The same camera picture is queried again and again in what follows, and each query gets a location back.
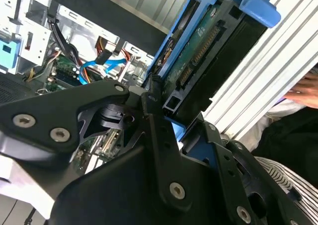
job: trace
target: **circuit board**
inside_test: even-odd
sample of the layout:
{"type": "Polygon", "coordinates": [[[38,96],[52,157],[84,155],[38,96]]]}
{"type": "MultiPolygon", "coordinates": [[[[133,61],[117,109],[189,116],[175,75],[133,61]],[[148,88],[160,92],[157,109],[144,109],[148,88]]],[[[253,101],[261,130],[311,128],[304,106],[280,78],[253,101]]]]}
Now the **circuit board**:
{"type": "Polygon", "coordinates": [[[209,9],[200,24],[190,37],[188,43],[183,48],[179,58],[176,60],[163,83],[162,97],[166,100],[175,90],[179,80],[182,83],[188,79],[194,71],[197,63],[208,49],[219,29],[216,26],[216,15],[219,5],[214,5],[209,9]]]}
{"type": "Polygon", "coordinates": [[[51,76],[57,82],[62,83],[63,87],[81,85],[77,80],[78,74],[75,64],[62,55],[55,60],[51,76]]]}
{"type": "Polygon", "coordinates": [[[93,144],[95,138],[91,138],[88,141],[84,142],[79,146],[78,151],[76,152],[74,159],[72,161],[72,166],[75,169],[78,175],[84,175],[86,168],[88,166],[91,153],[89,153],[89,149],[93,144]]]}

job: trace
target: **striped shirt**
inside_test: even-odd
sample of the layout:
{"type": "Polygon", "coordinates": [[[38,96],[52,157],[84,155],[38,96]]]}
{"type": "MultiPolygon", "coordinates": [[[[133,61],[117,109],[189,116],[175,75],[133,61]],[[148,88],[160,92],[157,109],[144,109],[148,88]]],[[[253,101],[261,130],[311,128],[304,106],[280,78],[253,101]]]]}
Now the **striped shirt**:
{"type": "Polygon", "coordinates": [[[255,158],[286,194],[295,192],[300,196],[294,200],[295,204],[313,224],[318,225],[318,190],[282,164],[270,159],[255,158]]]}

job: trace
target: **hand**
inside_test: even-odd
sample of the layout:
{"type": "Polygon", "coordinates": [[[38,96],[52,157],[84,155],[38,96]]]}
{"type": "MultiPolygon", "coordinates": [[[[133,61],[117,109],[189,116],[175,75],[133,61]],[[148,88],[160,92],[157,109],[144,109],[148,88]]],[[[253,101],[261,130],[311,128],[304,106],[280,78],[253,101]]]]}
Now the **hand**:
{"type": "Polygon", "coordinates": [[[318,109],[318,75],[307,73],[284,97],[318,109]]]}

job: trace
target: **black cable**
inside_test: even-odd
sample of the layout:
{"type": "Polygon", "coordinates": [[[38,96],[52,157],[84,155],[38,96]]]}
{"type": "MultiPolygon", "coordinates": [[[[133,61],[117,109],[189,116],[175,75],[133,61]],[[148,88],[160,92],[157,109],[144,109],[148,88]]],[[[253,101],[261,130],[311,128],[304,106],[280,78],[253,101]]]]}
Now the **black cable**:
{"type": "Polygon", "coordinates": [[[26,220],[24,221],[24,225],[31,225],[32,223],[32,218],[33,218],[33,215],[35,214],[36,212],[36,209],[33,208],[29,214],[29,216],[26,218],[26,220]]]}
{"type": "Polygon", "coordinates": [[[13,207],[11,209],[11,211],[8,213],[8,216],[6,216],[5,220],[3,221],[3,223],[1,225],[4,225],[4,223],[6,222],[6,220],[9,218],[10,214],[12,213],[16,203],[18,202],[18,200],[15,201],[15,203],[13,204],[13,207]]]}

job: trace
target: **person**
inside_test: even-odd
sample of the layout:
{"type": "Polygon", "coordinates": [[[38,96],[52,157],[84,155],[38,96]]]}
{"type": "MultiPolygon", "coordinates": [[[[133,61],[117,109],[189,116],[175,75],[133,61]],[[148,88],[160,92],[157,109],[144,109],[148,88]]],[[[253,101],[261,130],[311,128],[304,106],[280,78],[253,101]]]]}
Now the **person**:
{"type": "Polygon", "coordinates": [[[263,131],[273,122],[309,107],[318,109],[318,70],[311,70],[272,107],[239,141],[249,151],[257,148],[263,131]]]}
{"type": "Polygon", "coordinates": [[[284,97],[298,104],[318,109],[318,75],[307,73],[284,97]]]}
{"type": "Polygon", "coordinates": [[[318,225],[318,74],[307,73],[239,141],[318,225]]]}

